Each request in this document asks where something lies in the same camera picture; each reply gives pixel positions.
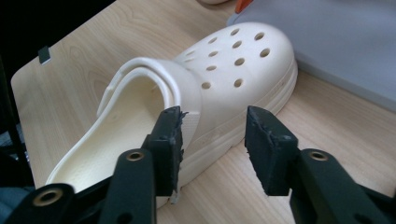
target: light wood surface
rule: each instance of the light wood surface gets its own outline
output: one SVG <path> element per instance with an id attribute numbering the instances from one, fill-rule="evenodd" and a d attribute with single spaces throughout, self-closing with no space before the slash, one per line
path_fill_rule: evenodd
<path id="1" fill-rule="evenodd" d="M 117 0 L 32 60 L 12 78 L 37 187 L 96 120 L 106 85 L 122 64 L 147 56 L 172 59 L 225 26 L 235 1 Z M 277 115 L 301 149 L 333 154 L 359 183 L 388 196 L 396 188 L 396 116 L 300 72 Z M 267 197 L 240 144 L 185 186 L 159 223 L 292 223 L 288 197 Z"/>

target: gray surface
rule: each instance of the gray surface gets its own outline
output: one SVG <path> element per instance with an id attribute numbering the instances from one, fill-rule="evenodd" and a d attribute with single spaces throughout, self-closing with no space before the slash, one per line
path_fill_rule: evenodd
<path id="1" fill-rule="evenodd" d="M 244 21 L 283 31 L 300 69 L 396 111 L 395 0 L 254 0 L 228 25 Z"/>

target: cream-colored shoe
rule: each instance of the cream-colored shoe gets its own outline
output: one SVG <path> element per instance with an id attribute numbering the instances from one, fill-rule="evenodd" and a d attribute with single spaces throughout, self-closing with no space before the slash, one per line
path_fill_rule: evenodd
<path id="1" fill-rule="evenodd" d="M 68 183 L 81 191 L 111 176 L 117 157 L 141 147 L 161 111 L 179 105 L 188 112 L 178 182 L 186 185 L 242 140 L 248 105 L 277 113 L 296 78 L 289 40 L 256 22 L 217 31 L 173 61 L 132 59 L 107 87 L 98 120 L 47 183 Z"/>

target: orange object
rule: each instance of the orange object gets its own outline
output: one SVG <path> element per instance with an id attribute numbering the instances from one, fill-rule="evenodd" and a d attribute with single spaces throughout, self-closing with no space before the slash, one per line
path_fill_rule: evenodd
<path id="1" fill-rule="evenodd" d="M 253 0 L 238 0 L 236 2 L 235 13 L 239 14 L 243 11 Z"/>

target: tabletop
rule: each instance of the tabletop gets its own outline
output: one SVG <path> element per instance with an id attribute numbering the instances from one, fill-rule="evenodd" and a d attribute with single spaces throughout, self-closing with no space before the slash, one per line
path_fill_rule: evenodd
<path id="1" fill-rule="evenodd" d="M 225 27 L 235 1 L 117 0 L 35 58 L 12 78 L 35 185 L 45 184 L 67 151 L 96 121 L 116 71 L 134 57 L 173 59 Z M 396 187 L 396 116 L 348 91 L 299 72 L 277 117 L 299 148 L 334 155 L 353 179 L 392 196 Z M 182 188 L 177 204 L 157 211 L 158 223 L 292 223 L 289 197 L 263 193 L 243 144 L 231 148 Z"/>

